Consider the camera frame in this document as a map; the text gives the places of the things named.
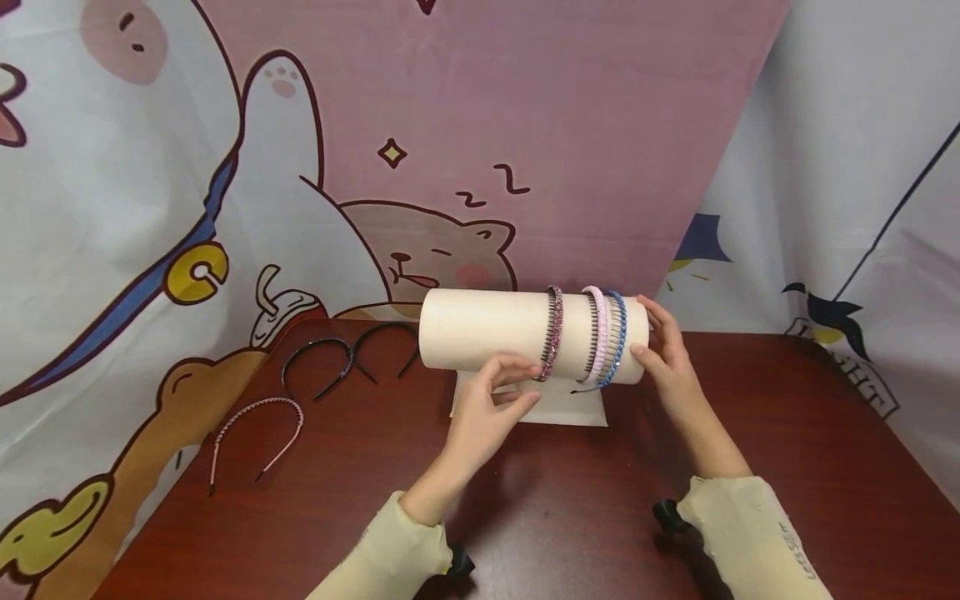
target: pink backdrop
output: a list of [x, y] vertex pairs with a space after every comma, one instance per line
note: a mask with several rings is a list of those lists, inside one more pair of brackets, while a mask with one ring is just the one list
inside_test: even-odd
[[[303, 62], [334, 202], [512, 223], [521, 289], [653, 294], [788, 3], [424, 2], [201, 5], [241, 82], [271, 50]], [[389, 138], [396, 168], [377, 154]]]

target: wooden table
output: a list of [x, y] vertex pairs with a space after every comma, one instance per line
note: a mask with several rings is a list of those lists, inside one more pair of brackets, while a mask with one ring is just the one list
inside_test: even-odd
[[[237, 408], [281, 395], [279, 369], [305, 342], [351, 342], [371, 324], [306, 322], [280, 341]], [[704, 388], [754, 470], [778, 491], [834, 597], [958, 597], [960, 516], [826, 356], [774, 336], [690, 334]], [[416, 363], [386, 330], [320, 402], [342, 368], [335, 347], [291, 370], [302, 436], [259, 483], [295, 417], [271, 405], [238, 421], [207, 497], [208, 440], [97, 593], [99, 600], [300, 600], [349, 552], [390, 492], [444, 443], [453, 373]], [[722, 598], [689, 543], [659, 533], [650, 506], [679, 498], [691, 468], [649, 381], [605, 393], [609, 429], [520, 425], [449, 521], [477, 569], [419, 598]]]

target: cartoon backdrop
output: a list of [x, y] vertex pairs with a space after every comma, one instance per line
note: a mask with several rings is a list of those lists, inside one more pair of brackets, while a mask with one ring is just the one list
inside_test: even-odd
[[960, 507], [957, 22], [797, 3], [658, 299], [823, 345]]
[[296, 320], [653, 293], [785, 12], [0, 0], [0, 597], [89, 596]]

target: pink headband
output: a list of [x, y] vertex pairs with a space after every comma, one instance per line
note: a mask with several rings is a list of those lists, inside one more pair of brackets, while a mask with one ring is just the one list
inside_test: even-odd
[[593, 362], [590, 364], [589, 374], [587, 379], [584, 379], [581, 383], [596, 383], [597, 377], [600, 376], [600, 371], [603, 369], [604, 358], [607, 356], [607, 339], [610, 337], [610, 332], [607, 330], [609, 307], [607, 306], [607, 299], [604, 298], [603, 292], [597, 286], [588, 285], [581, 290], [581, 293], [586, 292], [589, 292], [592, 296], [593, 307], [596, 310], [597, 339], [593, 346]]

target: beige sleeve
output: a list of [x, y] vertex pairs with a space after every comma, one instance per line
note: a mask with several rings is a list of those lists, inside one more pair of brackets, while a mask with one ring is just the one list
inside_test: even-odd
[[443, 526], [411, 520], [400, 508], [401, 496], [390, 496], [350, 555], [307, 600], [408, 600], [427, 579], [450, 569]]
[[694, 477], [677, 507], [736, 600], [829, 600], [773, 489], [759, 477]]

